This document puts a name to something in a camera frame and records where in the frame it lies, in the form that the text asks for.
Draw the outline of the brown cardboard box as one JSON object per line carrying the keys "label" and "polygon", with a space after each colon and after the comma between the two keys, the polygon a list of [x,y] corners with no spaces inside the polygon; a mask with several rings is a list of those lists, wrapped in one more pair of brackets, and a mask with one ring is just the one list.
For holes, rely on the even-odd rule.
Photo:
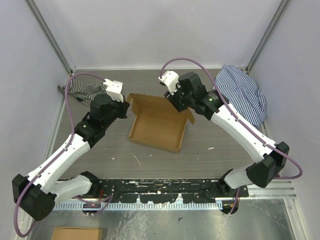
{"label": "brown cardboard box", "polygon": [[160,96],[130,93],[127,102],[135,115],[128,138],[137,144],[178,154],[187,122],[195,123],[190,109],[178,112]]}

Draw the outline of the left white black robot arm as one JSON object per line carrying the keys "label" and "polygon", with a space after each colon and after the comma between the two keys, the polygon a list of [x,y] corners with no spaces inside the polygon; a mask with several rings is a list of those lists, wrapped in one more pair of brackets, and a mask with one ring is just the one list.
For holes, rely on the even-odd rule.
{"label": "left white black robot arm", "polygon": [[100,179],[88,171],[63,183],[57,183],[57,180],[105,136],[116,119],[127,118],[129,106],[121,93],[97,95],[90,104],[89,112],[58,150],[27,176],[18,174],[13,178],[16,205],[38,222],[60,202],[80,195],[91,199],[97,197],[102,189]]}

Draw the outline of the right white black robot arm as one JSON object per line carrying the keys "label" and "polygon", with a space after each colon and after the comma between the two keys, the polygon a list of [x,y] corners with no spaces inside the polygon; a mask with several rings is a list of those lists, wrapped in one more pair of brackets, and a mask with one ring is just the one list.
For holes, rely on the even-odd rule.
{"label": "right white black robot arm", "polygon": [[265,188],[284,168],[284,155],[288,154],[289,146],[283,141],[276,143],[259,132],[217,90],[207,91],[198,74],[178,75],[166,71],[159,82],[167,87],[164,96],[178,112],[193,109],[224,129],[251,157],[253,164],[231,169],[218,180],[223,196],[232,197],[239,187],[247,185]]}

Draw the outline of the small cardboard box foreground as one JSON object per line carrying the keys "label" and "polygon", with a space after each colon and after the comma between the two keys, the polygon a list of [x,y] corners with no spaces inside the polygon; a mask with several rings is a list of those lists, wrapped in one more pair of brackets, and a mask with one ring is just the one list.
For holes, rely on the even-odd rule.
{"label": "small cardboard box foreground", "polygon": [[51,240],[101,240],[102,228],[56,227]]}

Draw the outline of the black white striped cloth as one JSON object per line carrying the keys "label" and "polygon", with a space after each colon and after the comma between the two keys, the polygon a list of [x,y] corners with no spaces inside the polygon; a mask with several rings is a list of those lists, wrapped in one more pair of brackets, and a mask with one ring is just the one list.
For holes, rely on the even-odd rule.
{"label": "black white striped cloth", "polygon": [[68,97],[74,97],[81,104],[90,107],[96,96],[106,94],[103,83],[88,82],[75,77],[68,86]]}

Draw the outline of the blue white striped cloth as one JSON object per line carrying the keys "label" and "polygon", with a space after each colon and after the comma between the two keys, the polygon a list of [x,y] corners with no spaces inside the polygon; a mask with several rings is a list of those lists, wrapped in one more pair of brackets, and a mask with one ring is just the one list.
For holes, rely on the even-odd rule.
{"label": "blue white striped cloth", "polygon": [[225,65],[215,83],[240,115],[255,128],[260,127],[266,117],[267,102],[252,77],[235,66]]}

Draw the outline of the left aluminium frame post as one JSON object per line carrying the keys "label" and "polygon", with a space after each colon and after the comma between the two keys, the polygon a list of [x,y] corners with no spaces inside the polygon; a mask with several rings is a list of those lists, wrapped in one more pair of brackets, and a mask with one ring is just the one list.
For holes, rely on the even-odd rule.
{"label": "left aluminium frame post", "polygon": [[69,53],[56,24],[44,0],[25,0],[29,10],[39,24],[43,34],[53,48],[65,70],[71,75],[76,70],[76,65]]}

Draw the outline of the aluminium frame post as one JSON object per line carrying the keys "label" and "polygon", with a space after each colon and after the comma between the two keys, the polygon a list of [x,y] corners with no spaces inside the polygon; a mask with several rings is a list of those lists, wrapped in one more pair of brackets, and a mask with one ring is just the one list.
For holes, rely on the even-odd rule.
{"label": "aluminium frame post", "polygon": [[44,0],[25,0],[29,10],[39,24],[43,34],[53,48],[65,70],[71,75],[76,70],[76,65],[69,53],[56,24]]}
{"label": "aluminium frame post", "polygon": [[255,63],[257,62],[258,58],[260,57],[264,47],[266,46],[268,40],[271,38],[273,32],[275,31],[278,23],[280,22],[282,16],[284,15],[286,9],[290,5],[291,0],[281,0],[278,7],[276,8],[272,18],[270,19],[266,30],[264,31],[257,47],[254,50],[254,53],[245,68],[245,72],[249,74],[253,69]]}

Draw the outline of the right aluminium frame post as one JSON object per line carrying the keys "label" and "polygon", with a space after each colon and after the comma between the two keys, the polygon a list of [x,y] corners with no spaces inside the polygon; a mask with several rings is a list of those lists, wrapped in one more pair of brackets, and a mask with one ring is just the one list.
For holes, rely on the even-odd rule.
{"label": "right aluminium frame post", "polygon": [[278,7],[276,8],[272,18],[270,19],[266,30],[264,31],[257,47],[254,50],[254,53],[245,68],[245,72],[249,74],[253,69],[255,63],[257,62],[258,58],[260,57],[264,47],[266,46],[268,40],[271,38],[273,32],[275,31],[278,23],[280,22],[282,16],[284,15],[286,9],[290,5],[291,0],[281,0]]}

